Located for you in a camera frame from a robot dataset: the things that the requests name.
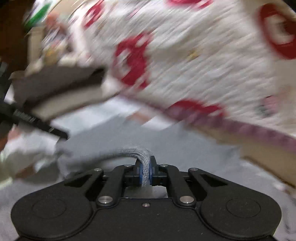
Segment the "checkered dog print rug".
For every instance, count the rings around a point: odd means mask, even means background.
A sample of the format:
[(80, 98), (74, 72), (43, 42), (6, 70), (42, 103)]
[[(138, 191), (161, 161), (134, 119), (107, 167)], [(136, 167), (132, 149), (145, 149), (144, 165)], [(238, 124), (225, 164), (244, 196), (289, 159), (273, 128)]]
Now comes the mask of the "checkered dog print rug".
[[(162, 115), (136, 103), (113, 98), (103, 104), (95, 104), (59, 117), (55, 125), (69, 131), (70, 135), (103, 127), (114, 122), (117, 127), (138, 127), (150, 146), (157, 138), (169, 136), (176, 140), (186, 130)], [(202, 151), (194, 161), (172, 161), (185, 171), (191, 166), (253, 188), (275, 199), (282, 209), (282, 220), (275, 232), (278, 240), (295, 240), (295, 189), (284, 184), (270, 172), (264, 171), (255, 159), (244, 154), (242, 144), (216, 141), (198, 131), (189, 135)], [(1, 240), (18, 237), (11, 222), (13, 204), (24, 195), (57, 183), (61, 180), (54, 162), (57, 139), (51, 135), (15, 127), (1, 156)]]

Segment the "grey knit sweater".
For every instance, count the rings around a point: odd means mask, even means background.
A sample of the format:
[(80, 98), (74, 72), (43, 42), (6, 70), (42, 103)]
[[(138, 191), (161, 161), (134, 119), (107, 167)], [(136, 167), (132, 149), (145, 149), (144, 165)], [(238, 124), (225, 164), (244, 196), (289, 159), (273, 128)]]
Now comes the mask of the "grey knit sweater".
[(139, 159), (141, 185), (149, 184), (151, 156), (182, 171), (197, 167), (213, 174), (223, 174), (240, 161), (237, 147), (219, 145), (181, 123), (156, 130), (119, 116), (58, 142), (56, 151), (64, 177), (96, 167), (111, 170), (116, 166), (114, 159), (119, 165), (123, 158)]

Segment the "white red bear quilt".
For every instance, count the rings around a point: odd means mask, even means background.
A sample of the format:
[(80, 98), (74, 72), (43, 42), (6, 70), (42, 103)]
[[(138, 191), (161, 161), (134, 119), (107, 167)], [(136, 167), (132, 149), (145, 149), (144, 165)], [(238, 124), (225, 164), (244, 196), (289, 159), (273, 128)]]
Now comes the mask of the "white red bear quilt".
[(295, 12), (284, 1), (58, 1), (46, 27), (46, 63), (104, 67), (126, 96), (295, 150)]

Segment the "beige bed frame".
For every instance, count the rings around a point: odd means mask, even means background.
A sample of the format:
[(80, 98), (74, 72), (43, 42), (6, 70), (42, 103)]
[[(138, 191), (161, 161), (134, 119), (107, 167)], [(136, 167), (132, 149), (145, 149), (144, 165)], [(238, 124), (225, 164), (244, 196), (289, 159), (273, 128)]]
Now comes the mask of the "beige bed frame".
[(295, 154), (282, 147), (214, 128), (205, 132), (217, 142), (240, 147), (241, 156), (261, 166), (285, 184), (295, 188)]

